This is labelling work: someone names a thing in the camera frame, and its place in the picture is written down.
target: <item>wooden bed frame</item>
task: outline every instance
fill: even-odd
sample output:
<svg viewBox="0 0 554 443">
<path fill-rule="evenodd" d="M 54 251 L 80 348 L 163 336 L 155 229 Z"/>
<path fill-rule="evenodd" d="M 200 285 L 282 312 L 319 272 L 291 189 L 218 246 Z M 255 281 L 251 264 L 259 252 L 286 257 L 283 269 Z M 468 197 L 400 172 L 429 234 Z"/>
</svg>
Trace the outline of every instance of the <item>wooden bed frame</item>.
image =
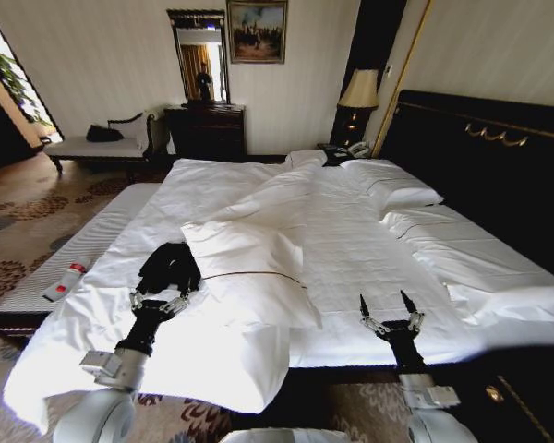
<svg viewBox="0 0 554 443">
<path fill-rule="evenodd" d="M 404 90 L 379 157 L 554 274 L 554 107 Z"/>
</svg>

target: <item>telephone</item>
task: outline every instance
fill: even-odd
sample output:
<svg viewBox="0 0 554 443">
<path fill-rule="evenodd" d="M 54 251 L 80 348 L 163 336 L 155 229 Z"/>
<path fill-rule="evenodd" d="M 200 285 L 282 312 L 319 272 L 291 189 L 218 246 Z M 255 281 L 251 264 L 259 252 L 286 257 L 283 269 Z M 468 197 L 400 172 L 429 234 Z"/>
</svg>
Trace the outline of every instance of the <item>telephone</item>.
<svg viewBox="0 0 554 443">
<path fill-rule="evenodd" d="M 356 159 L 365 159 L 369 155 L 370 151 L 371 150 L 369 149 L 366 141 L 359 141 L 355 143 L 355 145 L 347 148 L 347 152 L 349 152 L 349 154 Z"/>
</svg>

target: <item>wooden dresser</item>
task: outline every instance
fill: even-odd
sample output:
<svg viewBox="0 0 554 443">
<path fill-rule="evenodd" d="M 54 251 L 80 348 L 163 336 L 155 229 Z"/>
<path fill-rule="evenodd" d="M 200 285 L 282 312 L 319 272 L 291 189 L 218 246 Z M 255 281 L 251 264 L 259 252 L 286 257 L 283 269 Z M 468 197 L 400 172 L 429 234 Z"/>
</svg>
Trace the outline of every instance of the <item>wooden dresser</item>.
<svg viewBox="0 0 554 443">
<path fill-rule="evenodd" d="M 241 162 L 246 156 L 244 106 L 189 104 L 165 114 L 178 157 Z"/>
</svg>

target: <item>black cloth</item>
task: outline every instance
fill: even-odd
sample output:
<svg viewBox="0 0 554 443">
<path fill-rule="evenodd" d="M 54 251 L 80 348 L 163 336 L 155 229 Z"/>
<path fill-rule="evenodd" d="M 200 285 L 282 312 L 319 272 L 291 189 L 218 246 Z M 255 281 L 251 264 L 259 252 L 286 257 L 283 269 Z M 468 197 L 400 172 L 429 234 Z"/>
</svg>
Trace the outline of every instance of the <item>black cloth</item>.
<svg viewBox="0 0 554 443">
<path fill-rule="evenodd" d="M 199 72 L 197 74 L 197 84 L 199 86 L 199 92 L 201 94 L 202 100 L 211 100 L 210 95 L 210 84 L 211 84 L 211 77 L 207 75 L 205 72 Z"/>
<path fill-rule="evenodd" d="M 201 273 L 186 243 L 165 243 L 158 247 L 139 270 L 140 293 L 160 293 L 170 284 L 187 293 L 199 287 Z"/>
<path fill-rule="evenodd" d="M 90 125 L 89 132 L 86 133 L 86 139 L 93 143 L 117 141 L 123 138 L 123 135 L 116 129 L 111 129 L 109 127 L 103 127 L 99 125 Z"/>
</svg>

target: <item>framed painting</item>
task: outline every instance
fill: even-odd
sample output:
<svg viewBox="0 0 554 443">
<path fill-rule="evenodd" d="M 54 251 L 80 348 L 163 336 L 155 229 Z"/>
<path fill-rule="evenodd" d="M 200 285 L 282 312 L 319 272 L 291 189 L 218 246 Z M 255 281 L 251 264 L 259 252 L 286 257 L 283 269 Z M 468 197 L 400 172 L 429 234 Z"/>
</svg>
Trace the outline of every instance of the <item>framed painting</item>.
<svg viewBox="0 0 554 443">
<path fill-rule="evenodd" d="M 284 63 L 287 1 L 227 0 L 232 63 Z"/>
</svg>

